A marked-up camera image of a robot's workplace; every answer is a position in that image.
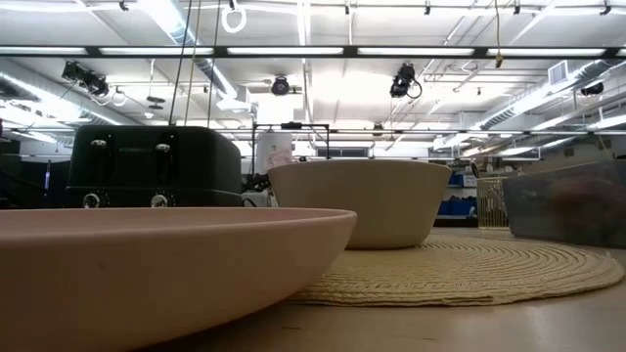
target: woven rug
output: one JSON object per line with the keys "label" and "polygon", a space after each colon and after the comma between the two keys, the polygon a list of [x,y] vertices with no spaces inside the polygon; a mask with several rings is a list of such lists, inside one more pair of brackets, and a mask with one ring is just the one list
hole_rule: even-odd
{"label": "woven rug", "polygon": [[346,250],[298,303],[345,306],[496,305],[618,283],[614,259],[570,246],[431,235],[414,248]]}

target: round rug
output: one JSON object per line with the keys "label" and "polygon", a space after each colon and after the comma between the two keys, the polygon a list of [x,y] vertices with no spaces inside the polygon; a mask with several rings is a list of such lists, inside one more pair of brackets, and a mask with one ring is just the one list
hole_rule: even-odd
{"label": "round rug", "polygon": [[398,250],[346,250],[299,303],[349,306],[495,305],[618,283],[614,259],[565,245],[431,235]]}

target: ceiling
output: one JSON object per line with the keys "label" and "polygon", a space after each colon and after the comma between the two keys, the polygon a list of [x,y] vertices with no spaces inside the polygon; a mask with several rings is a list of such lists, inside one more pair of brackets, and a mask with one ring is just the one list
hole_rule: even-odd
{"label": "ceiling", "polygon": [[[91,0],[27,0],[0,1],[0,5],[17,6],[20,11],[0,10],[0,45],[172,45],[167,34],[135,1],[126,1],[130,11],[116,8],[118,1]],[[350,0],[351,16],[345,14],[344,0],[312,0],[307,12],[310,25],[304,28],[304,43],[298,32],[297,0],[244,1],[246,26],[237,33],[227,33],[218,19],[215,5],[228,1],[192,1],[190,28],[198,29],[203,45],[448,45],[495,46],[497,19],[491,0],[432,0],[430,16],[425,16],[424,1]],[[180,1],[187,16],[189,1]],[[110,5],[109,10],[99,9]],[[513,15],[514,1],[500,0],[500,42],[503,46],[575,46],[601,47],[626,44],[626,17],[620,15],[626,1],[611,1],[613,11],[600,16],[601,1],[586,0],[521,0],[522,9],[534,11]],[[467,9],[489,11],[475,16]],[[72,12],[51,12],[73,9]],[[574,13],[587,15],[572,16]],[[229,16],[237,24],[237,14]],[[61,78],[64,59],[11,58],[11,61],[54,82],[69,87]],[[195,69],[191,60],[183,60],[180,85],[174,109],[174,82],[179,60],[159,59],[155,62],[154,86],[150,87],[151,62],[144,59],[84,59],[79,62],[107,76],[128,98],[115,110],[143,124],[164,124],[172,119],[205,123],[210,118],[222,126],[251,125],[250,114],[221,110],[219,99],[204,93],[209,80]],[[553,60],[522,61],[505,59],[501,68],[494,61],[411,60],[423,95],[411,105],[391,99],[389,86],[393,75],[406,62],[397,59],[310,59],[306,66],[301,59],[218,59],[215,64],[229,81],[246,86],[253,102],[269,99],[269,86],[276,75],[286,75],[291,85],[304,85],[304,70],[310,72],[308,95],[311,119],[345,128],[371,128],[373,122],[384,122],[394,128],[411,128],[418,122],[438,122],[442,128],[465,128],[464,118],[504,104],[512,95],[531,87],[547,77]],[[621,70],[613,72],[607,82],[606,95],[620,91]],[[74,91],[85,95],[80,88]],[[166,100],[164,109],[146,119],[149,91]],[[101,100],[105,102],[111,96]],[[542,120],[573,110],[571,97],[558,97],[530,111]],[[302,95],[291,100],[296,120],[304,120]]]}

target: white bowl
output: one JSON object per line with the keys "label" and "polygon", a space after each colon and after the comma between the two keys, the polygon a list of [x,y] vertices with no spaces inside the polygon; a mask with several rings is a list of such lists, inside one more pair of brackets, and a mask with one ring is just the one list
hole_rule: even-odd
{"label": "white bowl", "polygon": [[359,214],[350,249],[420,244],[430,233],[450,169],[403,160],[331,160],[271,168],[280,206],[350,209]]}
{"label": "white bowl", "polygon": [[322,275],[356,214],[0,212],[0,350],[128,350],[269,306]]}

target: large bowl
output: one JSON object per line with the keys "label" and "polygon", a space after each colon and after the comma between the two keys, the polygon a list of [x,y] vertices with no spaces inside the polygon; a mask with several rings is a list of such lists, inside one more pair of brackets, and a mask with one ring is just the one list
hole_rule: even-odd
{"label": "large bowl", "polygon": [[0,351],[128,350],[288,297],[343,251],[343,210],[0,212]]}
{"label": "large bowl", "polygon": [[350,249],[420,244],[430,233],[450,169],[419,161],[331,160],[268,171],[279,206],[359,214]]}

